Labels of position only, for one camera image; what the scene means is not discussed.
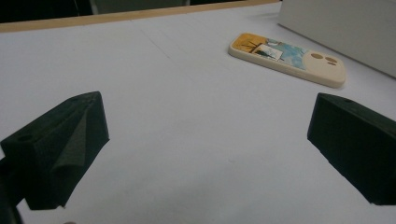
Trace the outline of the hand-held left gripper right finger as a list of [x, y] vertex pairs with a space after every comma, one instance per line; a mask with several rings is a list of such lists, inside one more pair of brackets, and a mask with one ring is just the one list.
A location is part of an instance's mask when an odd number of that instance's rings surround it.
[[320, 93], [307, 139], [369, 203], [396, 205], [396, 121]]

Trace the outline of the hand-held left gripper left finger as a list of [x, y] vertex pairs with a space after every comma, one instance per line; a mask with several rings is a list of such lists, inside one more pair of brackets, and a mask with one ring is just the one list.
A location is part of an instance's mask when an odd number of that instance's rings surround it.
[[0, 142], [32, 210], [66, 205], [109, 141], [102, 95], [71, 97]]

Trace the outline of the cream painted phone case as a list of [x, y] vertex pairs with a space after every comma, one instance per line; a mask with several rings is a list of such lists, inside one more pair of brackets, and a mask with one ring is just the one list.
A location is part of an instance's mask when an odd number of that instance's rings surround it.
[[250, 33], [239, 35], [230, 44], [228, 53], [235, 58], [331, 88], [342, 87], [347, 78], [343, 62], [332, 55]]

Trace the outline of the white plastic bin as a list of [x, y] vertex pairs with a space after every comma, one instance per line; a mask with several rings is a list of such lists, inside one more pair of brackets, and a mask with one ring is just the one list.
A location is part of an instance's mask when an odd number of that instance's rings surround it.
[[283, 0], [279, 23], [396, 77], [396, 0]]

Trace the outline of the white table sheet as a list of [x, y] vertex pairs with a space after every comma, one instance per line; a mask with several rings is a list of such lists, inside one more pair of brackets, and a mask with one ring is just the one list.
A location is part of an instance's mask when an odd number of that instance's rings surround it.
[[25, 224], [396, 224], [307, 140], [323, 87], [229, 55], [244, 32], [317, 49], [279, 10], [0, 33], [0, 140], [88, 91], [110, 136], [65, 207], [20, 204]]

